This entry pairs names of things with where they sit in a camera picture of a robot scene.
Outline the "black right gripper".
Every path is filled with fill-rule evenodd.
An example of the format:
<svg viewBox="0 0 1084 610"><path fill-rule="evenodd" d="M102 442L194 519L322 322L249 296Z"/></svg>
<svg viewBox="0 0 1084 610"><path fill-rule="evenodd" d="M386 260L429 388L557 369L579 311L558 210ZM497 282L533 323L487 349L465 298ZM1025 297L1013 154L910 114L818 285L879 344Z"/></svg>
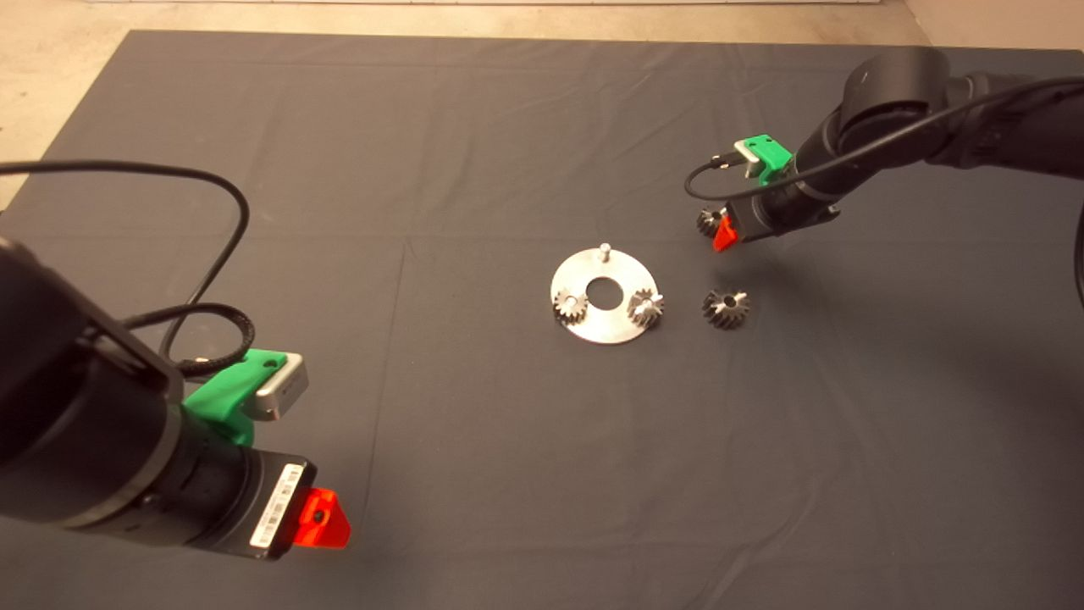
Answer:
<svg viewBox="0 0 1084 610"><path fill-rule="evenodd" d="M737 238L743 244L751 243L830 223L838 216L836 204L840 198L841 180L825 176L759 196L732 198L728 213L721 213L717 220L713 251L728 250L736 246Z"/></svg>

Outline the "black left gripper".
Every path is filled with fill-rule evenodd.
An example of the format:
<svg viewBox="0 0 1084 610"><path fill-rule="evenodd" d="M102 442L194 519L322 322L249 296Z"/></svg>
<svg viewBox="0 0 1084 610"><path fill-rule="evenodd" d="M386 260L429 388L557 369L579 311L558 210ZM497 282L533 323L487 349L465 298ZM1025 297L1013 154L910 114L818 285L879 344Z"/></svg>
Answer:
<svg viewBox="0 0 1084 610"><path fill-rule="evenodd" d="M140 499L140 541L278 560L295 546L341 549L351 525L317 464L240 446L186 416L165 471Z"/></svg>

